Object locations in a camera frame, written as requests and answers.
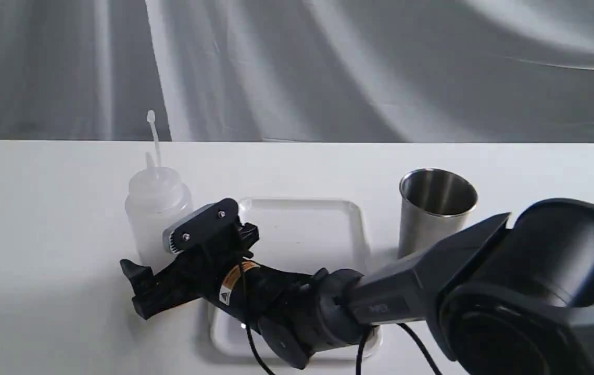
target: stainless steel cup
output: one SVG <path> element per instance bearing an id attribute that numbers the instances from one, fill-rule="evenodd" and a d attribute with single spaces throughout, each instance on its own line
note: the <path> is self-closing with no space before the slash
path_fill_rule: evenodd
<path id="1" fill-rule="evenodd" d="M 442 169 L 418 169 L 399 183 L 401 228 L 399 258 L 428 249 L 463 228 L 477 204 L 477 192 L 459 175 Z"/>

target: plastic tray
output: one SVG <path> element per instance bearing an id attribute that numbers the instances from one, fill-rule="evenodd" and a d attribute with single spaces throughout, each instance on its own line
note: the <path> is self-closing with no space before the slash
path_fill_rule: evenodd
<path id="1" fill-rule="evenodd" d="M 361 211 L 339 199 L 248 198 L 239 202 L 242 222 L 259 228 L 260 240 L 252 251 L 260 263 L 285 271 L 315 273 L 352 268 L 366 272 L 369 248 L 364 237 Z M 214 346 L 233 357 L 252 357 L 242 325 L 223 311 L 213 309 L 211 339 Z M 264 339 L 253 332 L 263 358 L 276 358 Z M 366 344 L 364 357 L 382 344 L 379 329 Z M 311 360 L 354 360 L 357 347 L 316 353 Z"/>

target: white table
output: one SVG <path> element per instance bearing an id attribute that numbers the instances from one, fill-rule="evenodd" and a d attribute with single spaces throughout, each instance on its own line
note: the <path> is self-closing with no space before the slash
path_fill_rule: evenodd
<path id="1" fill-rule="evenodd" d="M 149 150 L 151 143 L 0 142 L 0 373 L 262 373 L 211 346 L 202 301 L 148 323 L 134 315 L 118 265 L 137 260 L 123 201 Z M 547 197 L 594 202 L 594 145 L 164 143 L 163 161 L 182 174 L 196 205 L 226 196 L 356 202 L 378 256 L 397 242 L 397 186 L 411 169 L 468 178 L 480 195 L 469 223 L 518 214 Z M 414 326 L 446 375 L 465 373 L 425 325 Z M 364 368 L 430 373 L 410 338 L 392 327 Z M 330 364 L 303 373 L 354 371 Z"/>

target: squeeze bottle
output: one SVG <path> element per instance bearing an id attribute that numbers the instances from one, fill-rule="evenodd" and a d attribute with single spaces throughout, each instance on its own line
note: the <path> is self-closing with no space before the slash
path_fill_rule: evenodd
<path id="1" fill-rule="evenodd" d="M 193 203 L 190 190 L 182 183 L 178 172 L 161 165 L 156 114 L 149 111 L 146 120 L 154 136 L 158 163 L 156 166 L 151 154 L 146 153 L 146 168 L 128 183 L 125 213 L 128 214 L 140 261 L 158 273 L 176 256 L 163 245 L 163 231 L 190 214 Z"/>

